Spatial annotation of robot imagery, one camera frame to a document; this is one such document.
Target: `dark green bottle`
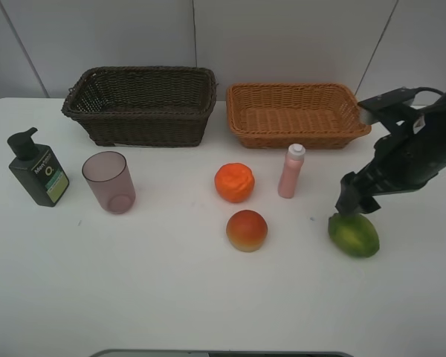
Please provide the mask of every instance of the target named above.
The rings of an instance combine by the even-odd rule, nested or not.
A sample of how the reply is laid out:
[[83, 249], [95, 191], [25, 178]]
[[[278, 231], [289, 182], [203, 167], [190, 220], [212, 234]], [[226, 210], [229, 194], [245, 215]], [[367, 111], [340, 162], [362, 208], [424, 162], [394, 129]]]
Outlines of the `dark green bottle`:
[[38, 205], [54, 207], [69, 186], [69, 180], [48, 145], [35, 144], [31, 128], [7, 140], [16, 158], [9, 168]]

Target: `orange wicker basket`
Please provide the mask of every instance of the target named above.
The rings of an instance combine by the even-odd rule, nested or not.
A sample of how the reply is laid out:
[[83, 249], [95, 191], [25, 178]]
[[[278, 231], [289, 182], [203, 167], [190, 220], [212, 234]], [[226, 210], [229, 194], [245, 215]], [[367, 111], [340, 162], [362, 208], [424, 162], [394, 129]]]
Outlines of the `orange wicker basket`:
[[342, 149], [370, 132], [357, 100], [335, 83], [241, 83], [227, 90], [230, 129], [250, 148]]

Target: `wicker basket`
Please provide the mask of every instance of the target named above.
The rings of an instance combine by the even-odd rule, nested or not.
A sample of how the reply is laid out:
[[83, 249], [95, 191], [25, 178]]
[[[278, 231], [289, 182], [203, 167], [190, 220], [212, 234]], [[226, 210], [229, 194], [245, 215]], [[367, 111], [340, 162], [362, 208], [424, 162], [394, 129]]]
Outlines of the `wicker basket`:
[[62, 113], [96, 145], [196, 147], [215, 101], [205, 68], [99, 67], [81, 76]]
[[340, 84], [235, 84], [227, 90], [231, 131], [245, 147], [341, 149], [370, 132]]

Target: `soap pump bottle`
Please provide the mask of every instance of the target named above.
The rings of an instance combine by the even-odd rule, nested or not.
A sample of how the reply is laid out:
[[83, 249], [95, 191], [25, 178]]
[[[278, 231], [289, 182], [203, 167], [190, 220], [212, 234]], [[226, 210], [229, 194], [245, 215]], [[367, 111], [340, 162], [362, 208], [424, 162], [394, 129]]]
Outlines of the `soap pump bottle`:
[[277, 188], [278, 194], [285, 199], [294, 197], [305, 153], [306, 149], [301, 144], [292, 144], [285, 155], [284, 169]]
[[53, 150], [47, 145], [35, 144], [31, 128], [7, 140], [16, 158], [9, 168], [38, 205], [54, 207], [69, 186], [69, 180]]

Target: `bottle label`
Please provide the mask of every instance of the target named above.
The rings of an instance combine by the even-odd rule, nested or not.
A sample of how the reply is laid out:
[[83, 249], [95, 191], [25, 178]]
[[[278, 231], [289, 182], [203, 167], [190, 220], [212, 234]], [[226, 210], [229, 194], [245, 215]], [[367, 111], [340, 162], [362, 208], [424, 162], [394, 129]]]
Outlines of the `bottle label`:
[[53, 153], [48, 150], [31, 170], [46, 189], [51, 201], [56, 202], [65, 192], [69, 181]]

